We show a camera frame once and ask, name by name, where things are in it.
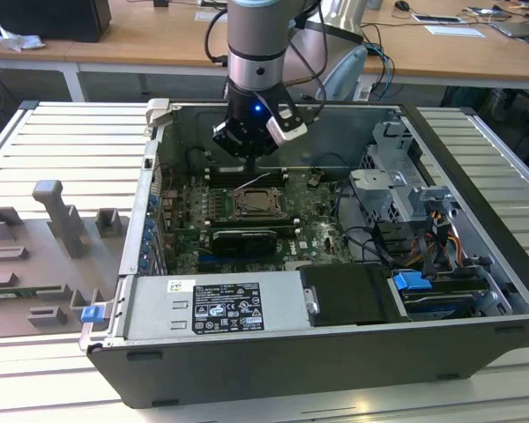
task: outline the white desk leg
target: white desk leg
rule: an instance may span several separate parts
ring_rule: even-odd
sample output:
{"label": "white desk leg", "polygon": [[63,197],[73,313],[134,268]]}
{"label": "white desk leg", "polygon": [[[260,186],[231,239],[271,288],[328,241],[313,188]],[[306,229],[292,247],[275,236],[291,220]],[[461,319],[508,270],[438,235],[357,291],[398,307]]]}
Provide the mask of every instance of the white desk leg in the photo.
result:
{"label": "white desk leg", "polygon": [[63,73],[64,80],[69,88],[71,100],[74,102],[88,101],[86,89],[80,83],[78,65],[76,63],[63,63],[60,71]]}

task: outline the blue cable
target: blue cable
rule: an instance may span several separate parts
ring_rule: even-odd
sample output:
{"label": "blue cable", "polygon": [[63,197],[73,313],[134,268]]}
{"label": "blue cable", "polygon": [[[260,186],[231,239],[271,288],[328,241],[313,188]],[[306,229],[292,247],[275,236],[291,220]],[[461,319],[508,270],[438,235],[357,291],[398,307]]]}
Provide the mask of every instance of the blue cable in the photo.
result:
{"label": "blue cable", "polygon": [[391,79],[391,67],[390,62],[388,60],[388,56],[384,54],[379,48],[376,48],[374,45],[365,43],[367,48],[372,49],[376,54],[380,56],[380,59],[384,62],[384,65],[386,66],[386,85],[384,87],[384,90],[382,91],[382,94],[378,96],[378,99],[382,101],[382,98],[385,96],[386,92],[388,91],[388,88],[390,88],[390,79]]}

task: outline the warning label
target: warning label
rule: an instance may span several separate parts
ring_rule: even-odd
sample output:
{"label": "warning label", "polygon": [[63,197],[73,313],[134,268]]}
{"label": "warning label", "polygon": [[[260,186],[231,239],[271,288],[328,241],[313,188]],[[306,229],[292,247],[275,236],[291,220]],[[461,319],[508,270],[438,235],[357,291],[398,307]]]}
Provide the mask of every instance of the warning label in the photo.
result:
{"label": "warning label", "polygon": [[265,329],[258,284],[196,285],[193,315],[197,335]]}

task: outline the motherboard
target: motherboard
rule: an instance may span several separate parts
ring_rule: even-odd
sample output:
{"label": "motherboard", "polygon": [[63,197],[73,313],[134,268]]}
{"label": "motherboard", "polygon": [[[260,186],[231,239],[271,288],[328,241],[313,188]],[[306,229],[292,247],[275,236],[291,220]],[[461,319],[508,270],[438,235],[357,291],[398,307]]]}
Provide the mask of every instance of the motherboard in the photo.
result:
{"label": "motherboard", "polygon": [[351,263],[333,210],[338,182],[318,170],[173,175],[163,190],[170,274],[295,271]]}

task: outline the desk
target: desk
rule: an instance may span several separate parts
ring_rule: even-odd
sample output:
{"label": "desk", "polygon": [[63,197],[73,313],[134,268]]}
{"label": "desk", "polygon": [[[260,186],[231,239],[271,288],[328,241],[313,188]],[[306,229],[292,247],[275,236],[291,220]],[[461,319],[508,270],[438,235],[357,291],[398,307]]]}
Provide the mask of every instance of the desk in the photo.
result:
{"label": "desk", "polygon": [[[490,7],[490,0],[411,0],[419,13],[455,15],[466,5]],[[363,22],[417,23],[394,18],[394,2],[380,11],[367,10]],[[46,41],[42,50],[16,53],[0,46],[0,68],[61,71],[75,101],[86,99],[78,74],[82,71],[179,75],[226,75],[205,57],[203,39],[208,23],[196,21],[199,9],[171,4],[153,8],[152,2],[110,0],[112,23],[98,43]],[[486,38],[432,35],[423,26],[381,26],[386,52],[396,64],[395,83],[464,85],[529,89],[529,44],[511,40],[493,28],[475,26]],[[374,41],[374,28],[366,29]],[[212,33],[214,54],[226,52],[226,26]],[[361,81],[377,79],[380,60],[369,57]]]}

